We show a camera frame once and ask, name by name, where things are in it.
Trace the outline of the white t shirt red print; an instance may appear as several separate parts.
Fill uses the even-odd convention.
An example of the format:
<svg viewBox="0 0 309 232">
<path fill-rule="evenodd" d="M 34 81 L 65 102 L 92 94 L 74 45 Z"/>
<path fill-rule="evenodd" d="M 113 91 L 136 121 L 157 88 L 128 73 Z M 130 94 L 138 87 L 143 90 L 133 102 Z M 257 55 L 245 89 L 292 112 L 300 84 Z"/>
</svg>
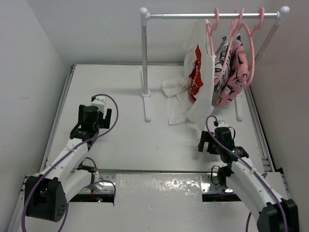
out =
<svg viewBox="0 0 309 232">
<path fill-rule="evenodd" d="M 166 80 L 162 90 L 168 98 L 168 124 L 191 121 L 200 130 L 213 111 L 215 54 L 209 40 L 207 19 L 194 23 L 184 47 L 183 77 Z"/>
</svg>

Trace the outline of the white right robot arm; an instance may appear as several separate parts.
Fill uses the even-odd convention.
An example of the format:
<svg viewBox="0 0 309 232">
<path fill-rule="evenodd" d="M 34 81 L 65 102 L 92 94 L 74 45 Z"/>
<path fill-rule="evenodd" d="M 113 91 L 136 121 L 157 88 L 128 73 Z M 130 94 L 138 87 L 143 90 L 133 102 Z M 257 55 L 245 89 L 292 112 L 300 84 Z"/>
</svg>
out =
<svg viewBox="0 0 309 232">
<path fill-rule="evenodd" d="M 254 168 L 248 153 L 235 146 L 228 127 L 213 132 L 202 131 L 198 150 L 207 144 L 207 152 L 219 155 L 226 165 L 219 168 L 221 187 L 230 188 L 249 209 L 260 232 L 299 231 L 298 207 L 292 199 L 284 199 Z"/>
</svg>

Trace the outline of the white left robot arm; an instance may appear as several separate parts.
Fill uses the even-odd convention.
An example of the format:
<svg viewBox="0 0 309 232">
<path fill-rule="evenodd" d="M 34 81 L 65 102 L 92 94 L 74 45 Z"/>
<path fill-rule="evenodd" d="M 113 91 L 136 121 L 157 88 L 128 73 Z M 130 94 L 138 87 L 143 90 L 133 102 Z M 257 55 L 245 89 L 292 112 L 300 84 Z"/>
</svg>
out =
<svg viewBox="0 0 309 232">
<path fill-rule="evenodd" d="M 53 222 L 64 217 L 69 201 L 94 182 L 95 168 L 79 163 L 99 138 L 99 131 L 111 130 L 111 117 L 110 108 L 105 110 L 94 104 L 79 106 L 78 122 L 63 150 L 41 173 L 28 177 L 22 217 Z"/>
</svg>

